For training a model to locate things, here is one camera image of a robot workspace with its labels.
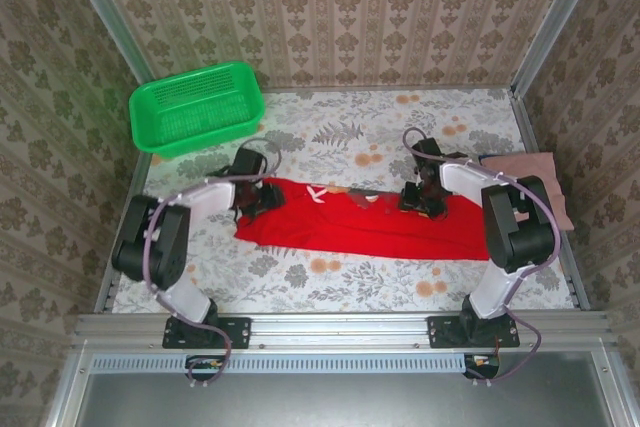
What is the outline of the red t-shirt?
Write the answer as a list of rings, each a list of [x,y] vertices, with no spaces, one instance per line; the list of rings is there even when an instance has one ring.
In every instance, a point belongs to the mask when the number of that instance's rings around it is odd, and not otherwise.
[[[234,237],[262,247],[284,247],[408,260],[478,260],[489,253],[483,213],[461,197],[431,219],[398,207],[397,194],[373,201],[344,188],[268,178],[284,204],[251,218],[243,215]]]

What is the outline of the green plastic basket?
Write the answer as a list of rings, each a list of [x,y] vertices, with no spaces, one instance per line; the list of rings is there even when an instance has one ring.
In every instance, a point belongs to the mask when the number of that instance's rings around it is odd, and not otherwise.
[[[139,150],[177,157],[256,133],[265,101],[251,66],[232,61],[138,87],[129,113]]]

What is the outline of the pink folded t-shirt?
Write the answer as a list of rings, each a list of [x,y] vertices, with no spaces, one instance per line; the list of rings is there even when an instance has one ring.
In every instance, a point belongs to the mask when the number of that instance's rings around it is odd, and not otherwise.
[[[568,232],[575,229],[573,222],[566,213],[566,201],[556,176],[555,161],[552,153],[517,153],[493,156],[485,159],[482,165],[514,178],[538,177],[546,189],[559,230]]]

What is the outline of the grey metal sheet panel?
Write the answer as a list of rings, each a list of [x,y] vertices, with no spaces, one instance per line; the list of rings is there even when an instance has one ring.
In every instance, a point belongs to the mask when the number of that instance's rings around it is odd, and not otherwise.
[[[461,374],[91,377],[77,427],[613,427],[593,363],[539,354],[507,380]]]

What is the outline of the aluminium table side rail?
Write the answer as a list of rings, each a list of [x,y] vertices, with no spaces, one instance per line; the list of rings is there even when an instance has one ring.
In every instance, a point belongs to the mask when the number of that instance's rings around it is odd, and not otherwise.
[[[112,242],[110,252],[107,256],[106,266],[104,270],[103,279],[100,285],[100,289],[96,298],[93,312],[95,314],[103,314],[105,312],[110,313],[113,305],[112,289],[117,287],[120,274],[114,270],[112,265],[112,254],[116,247],[116,241],[119,236],[120,230],[124,223],[124,218],[129,207],[131,199],[138,194],[141,194],[144,190],[146,178],[148,175],[149,167],[151,164],[152,155],[145,152],[140,152],[132,177],[128,188],[128,192],[123,204],[123,209],[120,215],[119,223],[116,228],[115,238]]]
[[[527,153],[537,153],[539,143],[537,141],[533,126],[525,108],[524,101],[512,92],[507,90],[511,107],[519,128],[520,137]],[[560,267],[562,268],[565,281],[575,308],[580,310],[590,310],[591,305],[586,294],[584,283],[580,277],[579,269],[570,245],[566,232],[561,232],[561,247],[558,256]]]

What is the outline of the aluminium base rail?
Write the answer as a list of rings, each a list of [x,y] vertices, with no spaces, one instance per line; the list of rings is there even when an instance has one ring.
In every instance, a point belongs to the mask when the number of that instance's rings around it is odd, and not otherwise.
[[[427,319],[446,312],[255,314],[250,352],[405,352],[430,348]],[[616,336],[602,312],[528,310],[515,314],[536,328],[543,351],[587,351],[612,347]],[[157,352],[164,314],[82,315],[72,337],[75,349]]]

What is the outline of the small wired connector board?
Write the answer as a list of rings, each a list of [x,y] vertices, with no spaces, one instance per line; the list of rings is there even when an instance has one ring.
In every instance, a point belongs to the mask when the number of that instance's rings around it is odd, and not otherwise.
[[[500,360],[497,354],[465,354],[463,375],[471,380],[491,380],[498,375]]]
[[[209,382],[224,363],[222,355],[193,355],[185,359],[185,375],[195,382]]]

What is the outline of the aluminium frame post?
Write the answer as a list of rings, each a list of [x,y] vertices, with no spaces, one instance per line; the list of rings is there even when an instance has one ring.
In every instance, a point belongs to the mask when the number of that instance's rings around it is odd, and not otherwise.
[[[153,73],[115,0],[90,0],[90,2],[138,83],[144,84],[152,81]]]
[[[511,91],[523,98],[568,22],[579,0],[553,0],[518,68]]]

